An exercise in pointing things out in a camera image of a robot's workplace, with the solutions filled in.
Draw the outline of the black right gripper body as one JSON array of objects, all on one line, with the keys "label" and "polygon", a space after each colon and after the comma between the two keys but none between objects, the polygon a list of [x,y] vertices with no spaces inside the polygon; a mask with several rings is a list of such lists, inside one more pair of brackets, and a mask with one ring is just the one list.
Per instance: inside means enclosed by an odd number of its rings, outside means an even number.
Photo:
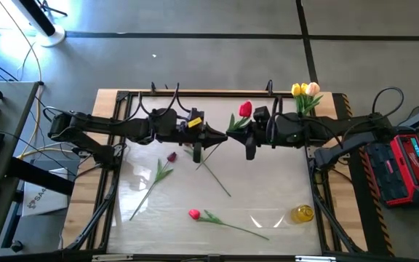
[{"label": "black right gripper body", "polygon": [[301,148],[305,144],[304,127],[297,113],[275,113],[258,136],[260,145]]}]

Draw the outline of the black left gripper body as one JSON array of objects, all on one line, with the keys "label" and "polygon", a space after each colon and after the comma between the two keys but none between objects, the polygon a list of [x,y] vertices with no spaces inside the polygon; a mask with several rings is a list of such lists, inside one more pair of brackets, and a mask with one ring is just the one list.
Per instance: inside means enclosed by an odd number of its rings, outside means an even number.
[{"label": "black left gripper body", "polygon": [[192,108],[187,117],[179,116],[173,108],[152,110],[155,139],[167,143],[197,143],[203,130],[204,112]]}]

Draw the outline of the dark red artificial tulip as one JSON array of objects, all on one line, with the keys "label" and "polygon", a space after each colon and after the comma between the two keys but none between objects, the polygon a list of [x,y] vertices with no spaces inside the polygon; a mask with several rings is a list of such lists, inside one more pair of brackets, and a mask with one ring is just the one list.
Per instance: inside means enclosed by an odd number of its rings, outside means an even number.
[{"label": "dark red artificial tulip", "polygon": [[[184,152],[186,152],[188,155],[193,156],[194,148],[190,144],[185,145]],[[231,194],[228,192],[228,190],[225,188],[225,186],[220,182],[219,178],[214,174],[214,172],[211,170],[211,168],[206,164],[206,160],[203,158],[203,155],[201,155],[201,165],[207,170],[207,172],[216,180],[218,185],[224,190],[224,192],[231,197]]]},{"label": "dark red artificial tulip", "polygon": [[145,194],[145,196],[140,201],[140,204],[137,206],[137,208],[133,212],[132,216],[129,219],[130,221],[140,211],[141,207],[143,206],[144,202],[147,200],[147,198],[149,197],[149,195],[151,194],[155,186],[173,172],[173,169],[170,168],[169,165],[174,163],[176,159],[177,159],[177,154],[175,152],[172,152],[170,155],[167,156],[167,161],[165,164],[162,164],[162,161],[158,159],[154,182],[151,184],[148,192]]}]

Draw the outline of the yellow artificial tulip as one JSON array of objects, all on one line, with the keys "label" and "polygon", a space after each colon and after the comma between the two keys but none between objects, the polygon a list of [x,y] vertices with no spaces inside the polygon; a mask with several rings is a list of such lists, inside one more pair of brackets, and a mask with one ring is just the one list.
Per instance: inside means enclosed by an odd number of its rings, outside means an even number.
[{"label": "yellow artificial tulip", "polygon": [[292,96],[295,99],[297,112],[302,113],[303,112],[303,89],[302,86],[298,83],[295,83],[292,85],[291,89]]},{"label": "yellow artificial tulip", "polygon": [[300,111],[304,114],[305,109],[309,106],[310,102],[312,101],[312,97],[306,94],[306,90],[308,85],[306,83],[302,83],[300,86]]}]

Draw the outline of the cream artificial tulip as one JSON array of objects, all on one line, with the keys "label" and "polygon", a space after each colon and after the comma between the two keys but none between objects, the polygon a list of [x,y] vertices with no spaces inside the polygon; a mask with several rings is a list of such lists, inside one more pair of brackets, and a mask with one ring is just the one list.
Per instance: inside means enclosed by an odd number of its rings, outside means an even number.
[{"label": "cream artificial tulip", "polygon": [[315,106],[319,105],[319,101],[322,98],[322,96],[317,97],[319,92],[320,92],[320,86],[316,82],[311,82],[307,85],[305,89],[306,104],[305,104],[305,108],[303,109],[304,114],[307,114]]}]

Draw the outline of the yellow glass vase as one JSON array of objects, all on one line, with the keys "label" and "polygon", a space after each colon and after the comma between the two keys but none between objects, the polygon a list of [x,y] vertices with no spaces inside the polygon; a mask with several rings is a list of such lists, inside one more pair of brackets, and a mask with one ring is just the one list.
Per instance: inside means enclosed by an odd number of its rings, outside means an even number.
[{"label": "yellow glass vase", "polygon": [[314,219],[314,210],[309,205],[300,205],[292,209],[291,219],[294,223],[305,223]]}]

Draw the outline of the yellow black hazard tape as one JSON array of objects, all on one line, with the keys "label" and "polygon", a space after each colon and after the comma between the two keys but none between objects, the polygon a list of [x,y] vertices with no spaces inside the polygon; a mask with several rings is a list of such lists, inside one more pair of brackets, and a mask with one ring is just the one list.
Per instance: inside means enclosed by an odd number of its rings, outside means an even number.
[{"label": "yellow black hazard tape", "polygon": [[372,170],[368,165],[367,156],[361,148],[357,153],[360,159],[359,166],[361,175],[358,175],[367,185],[360,186],[364,189],[365,205],[359,203],[359,212],[364,227],[364,235],[368,250],[376,255],[388,255],[393,257],[394,250],[391,238],[383,217],[383,212],[379,203],[378,192],[372,177]]}]

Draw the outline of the red black tool case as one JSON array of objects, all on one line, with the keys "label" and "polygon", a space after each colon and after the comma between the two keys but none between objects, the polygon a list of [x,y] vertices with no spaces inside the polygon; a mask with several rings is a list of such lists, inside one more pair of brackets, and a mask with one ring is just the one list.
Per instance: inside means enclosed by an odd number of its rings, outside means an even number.
[{"label": "red black tool case", "polygon": [[419,139],[415,133],[396,135],[389,143],[370,143],[364,153],[383,205],[419,205]]}]

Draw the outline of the white printed box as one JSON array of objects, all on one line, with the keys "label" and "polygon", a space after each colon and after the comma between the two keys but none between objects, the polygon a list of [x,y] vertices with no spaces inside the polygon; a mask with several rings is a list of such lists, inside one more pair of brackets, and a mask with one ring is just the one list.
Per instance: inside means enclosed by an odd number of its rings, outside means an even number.
[{"label": "white printed box", "polygon": [[42,186],[24,182],[22,216],[41,215],[65,209],[68,197]]}]

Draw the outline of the dark grey desk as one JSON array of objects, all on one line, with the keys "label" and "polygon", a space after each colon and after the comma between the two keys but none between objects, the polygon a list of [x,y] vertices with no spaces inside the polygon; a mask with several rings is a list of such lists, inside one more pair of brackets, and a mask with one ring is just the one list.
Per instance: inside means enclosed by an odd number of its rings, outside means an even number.
[{"label": "dark grey desk", "polygon": [[4,134],[0,151],[0,234],[18,185],[18,179],[5,175],[37,89],[35,82],[0,82],[0,91],[3,93],[0,100],[0,132]]}]

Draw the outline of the white tower fan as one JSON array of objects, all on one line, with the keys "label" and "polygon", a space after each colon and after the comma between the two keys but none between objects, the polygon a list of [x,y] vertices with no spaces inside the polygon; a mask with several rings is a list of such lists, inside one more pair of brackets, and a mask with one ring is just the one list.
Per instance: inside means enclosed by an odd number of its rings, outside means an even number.
[{"label": "white tower fan", "polygon": [[43,47],[53,47],[66,38],[66,32],[60,25],[53,24],[42,12],[36,0],[11,0],[28,22],[36,29],[37,42]]}]

